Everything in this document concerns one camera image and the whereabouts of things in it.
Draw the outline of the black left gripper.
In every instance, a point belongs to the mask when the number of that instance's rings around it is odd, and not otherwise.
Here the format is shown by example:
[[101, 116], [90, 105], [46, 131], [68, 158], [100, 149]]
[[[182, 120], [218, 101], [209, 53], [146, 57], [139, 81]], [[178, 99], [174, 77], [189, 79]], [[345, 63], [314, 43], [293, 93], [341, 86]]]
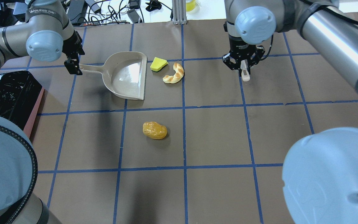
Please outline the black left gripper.
[[83, 75], [79, 67], [79, 55], [85, 55], [85, 51], [78, 31], [74, 30], [71, 37], [63, 41], [62, 52], [67, 57], [67, 60], [64, 61], [64, 66], [68, 73], [70, 75]]

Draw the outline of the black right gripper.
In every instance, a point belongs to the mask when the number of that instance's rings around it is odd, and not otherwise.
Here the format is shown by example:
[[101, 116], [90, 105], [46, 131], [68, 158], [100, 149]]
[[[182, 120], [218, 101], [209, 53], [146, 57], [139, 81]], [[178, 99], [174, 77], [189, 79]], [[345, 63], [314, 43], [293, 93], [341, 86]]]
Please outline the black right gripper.
[[265, 48], [262, 45], [248, 44], [240, 37], [229, 35], [230, 53], [222, 56], [223, 63], [232, 71], [237, 70], [239, 77], [242, 74], [241, 61], [248, 61], [248, 72], [253, 65], [265, 60]]

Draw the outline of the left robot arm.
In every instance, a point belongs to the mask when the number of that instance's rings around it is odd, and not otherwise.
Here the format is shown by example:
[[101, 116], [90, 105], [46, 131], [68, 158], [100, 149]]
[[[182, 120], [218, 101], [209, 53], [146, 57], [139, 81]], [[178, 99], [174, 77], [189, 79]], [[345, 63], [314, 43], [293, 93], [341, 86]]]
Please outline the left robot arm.
[[[58, 0], [26, 0], [25, 22], [0, 28], [0, 69], [14, 58], [53, 62], [64, 53], [70, 74], [81, 75], [82, 39]], [[0, 117], [0, 224], [60, 224], [34, 193], [38, 161], [28, 136]]]

